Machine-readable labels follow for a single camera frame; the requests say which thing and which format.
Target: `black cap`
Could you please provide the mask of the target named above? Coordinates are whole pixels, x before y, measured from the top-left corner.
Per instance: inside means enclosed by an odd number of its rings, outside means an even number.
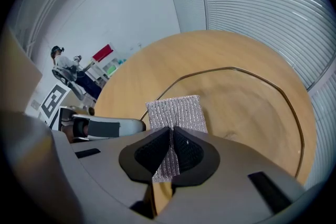
[[[60,47],[58,47],[58,46],[54,46],[53,49],[51,50],[51,53],[50,53],[50,54],[52,55],[56,50],[60,50],[60,51],[62,51]]]

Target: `table top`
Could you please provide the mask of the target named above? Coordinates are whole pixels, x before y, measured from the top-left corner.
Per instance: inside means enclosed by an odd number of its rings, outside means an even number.
[[[209,118],[206,113],[205,117],[210,134],[247,144],[292,175],[301,158],[297,180],[304,184],[313,164],[317,139],[310,98],[298,75],[279,54],[246,36],[216,30],[194,31],[144,47],[105,85],[95,106],[96,116],[140,119],[146,112],[145,103],[159,98],[181,77],[223,67],[249,71],[281,89],[285,97],[274,87],[267,90],[270,85],[262,86],[259,79],[252,81],[248,74],[220,70],[181,80],[161,98],[199,94],[201,106],[208,112]],[[228,83],[233,87],[231,95],[227,95]],[[220,95],[210,91],[209,85]],[[246,98],[246,92],[255,98]],[[237,104],[246,109],[229,113]],[[261,109],[251,113],[249,108],[258,105]],[[227,129],[221,124],[225,122],[221,116],[231,117]],[[237,124],[239,118],[248,118],[248,126]]]

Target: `green object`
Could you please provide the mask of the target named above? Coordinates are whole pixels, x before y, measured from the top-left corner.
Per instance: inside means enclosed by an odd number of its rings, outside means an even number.
[[[108,75],[112,74],[116,69],[117,69],[116,66],[111,66],[111,67],[107,70],[107,74],[108,74]]]

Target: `person wearing headset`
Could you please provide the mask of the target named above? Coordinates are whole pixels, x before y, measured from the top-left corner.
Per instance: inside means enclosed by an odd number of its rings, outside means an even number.
[[[91,95],[93,98],[98,99],[98,96],[101,92],[101,88],[89,78],[83,71],[78,69],[79,61],[82,59],[81,56],[74,57],[74,61],[71,61],[61,53],[64,51],[64,48],[55,46],[51,50],[51,58],[55,66],[65,68],[70,71],[71,75],[75,79],[75,83],[83,87],[84,90]]]

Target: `white shirt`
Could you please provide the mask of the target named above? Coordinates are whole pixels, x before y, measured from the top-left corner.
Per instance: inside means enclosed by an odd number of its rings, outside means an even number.
[[[55,57],[55,63],[57,66],[62,67],[62,68],[70,68],[72,66],[79,66],[79,62],[78,61],[71,61],[68,57],[64,56],[64,55],[57,55]],[[76,73],[72,73],[72,76],[74,77],[74,79],[77,79],[77,74]]]

